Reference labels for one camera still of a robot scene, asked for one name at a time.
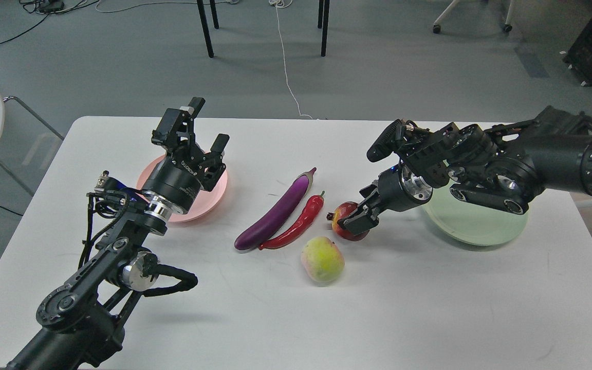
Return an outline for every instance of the screw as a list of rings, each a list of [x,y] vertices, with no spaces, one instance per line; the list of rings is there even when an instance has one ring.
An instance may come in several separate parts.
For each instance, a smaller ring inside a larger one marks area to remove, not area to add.
[[[113,242],[113,249],[114,250],[119,250],[120,248],[124,247],[127,245],[127,238],[126,237],[121,237],[120,239],[116,240],[115,242]]]
[[[69,309],[74,302],[75,298],[72,295],[68,295],[68,297],[65,297],[59,301],[59,310],[64,311],[66,309]]]

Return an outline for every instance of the purple eggplant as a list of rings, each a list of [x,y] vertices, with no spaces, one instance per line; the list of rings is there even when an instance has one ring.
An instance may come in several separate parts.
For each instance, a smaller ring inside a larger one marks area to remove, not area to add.
[[[287,192],[275,203],[275,206],[237,237],[237,240],[234,241],[234,247],[240,251],[251,250],[273,236],[310,190],[312,176],[316,170],[317,167],[298,176],[287,189]]]

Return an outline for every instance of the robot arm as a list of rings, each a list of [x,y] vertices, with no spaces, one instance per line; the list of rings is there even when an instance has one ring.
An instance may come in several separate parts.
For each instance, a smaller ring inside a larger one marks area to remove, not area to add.
[[[89,232],[79,269],[40,303],[36,320],[42,329],[7,369],[75,369],[82,363],[97,367],[122,350],[124,324],[141,297],[190,290],[198,283],[194,274],[160,264],[142,244],[148,234],[163,236],[172,213],[187,213],[200,189],[212,190],[225,171],[227,135],[218,134],[207,154],[195,142],[193,122],[204,102],[193,98],[189,107],[166,110],[152,137],[152,143],[166,149],[166,159],[141,190],[125,187],[108,171],[97,180],[88,195]],[[91,238],[94,213],[113,220]],[[93,246],[98,252],[91,257]],[[160,275],[179,283],[151,288]],[[103,281],[118,286],[118,291],[100,303],[97,288]],[[125,297],[120,311],[111,313]]]
[[[434,133],[395,120],[367,158],[376,162],[392,153],[399,162],[360,190],[364,199],[338,221],[340,227],[367,231],[383,211],[421,206],[449,179],[456,199],[516,214],[526,213],[545,188],[592,196],[592,118],[583,113],[547,107],[535,119],[485,131],[476,124],[458,129],[452,122]]]

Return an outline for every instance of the floor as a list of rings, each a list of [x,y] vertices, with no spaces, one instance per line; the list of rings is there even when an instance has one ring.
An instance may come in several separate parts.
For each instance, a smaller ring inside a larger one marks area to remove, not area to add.
[[[463,2],[439,35],[432,23],[442,0],[332,2],[325,58],[317,0],[293,0],[277,13],[265,0],[240,0],[218,5],[213,59],[195,5],[103,12],[141,3],[101,0],[0,45],[2,95],[19,96],[63,134],[81,116],[157,117],[192,96],[207,100],[202,117],[514,122],[546,105],[592,115],[592,87],[562,62],[592,0],[521,4],[508,34],[505,4]],[[0,0],[0,42],[42,17]],[[59,141],[15,103],[6,108],[0,156],[35,189]],[[592,207],[576,200],[592,233]],[[0,170],[0,205],[23,213],[29,201]],[[47,212],[61,212],[61,200]],[[0,255],[19,219],[0,209]]]

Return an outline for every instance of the table surface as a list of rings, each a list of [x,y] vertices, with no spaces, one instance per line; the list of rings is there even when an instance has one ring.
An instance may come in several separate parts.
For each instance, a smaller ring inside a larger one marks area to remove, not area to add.
[[[0,261],[0,367],[40,330],[39,302],[76,269],[85,193],[102,170],[134,185],[162,154],[150,143],[157,123],[73,124]],[[171,225],[145,246],[200,283],[141,299],[122,352],[100,368],[592,369],[592,239],[566,192],[537,197],[524,232],[491,251],[462,248],[420,209],[383,213],[359,242],[333,234],[325,213],[359,201],[358,190],[396,162],[365,157],[387,124],[197,119],[203,148],[230,134],[228,189],[207,216]],[[310,194],[326,190],[326,204],[314,225],[282,249],[238,253],[236,237],[315,166]],[[340,279],[323,287],[300,262],[305,242],[322,235],[346,260]],[[112,291],[100,289],[102,297]]]

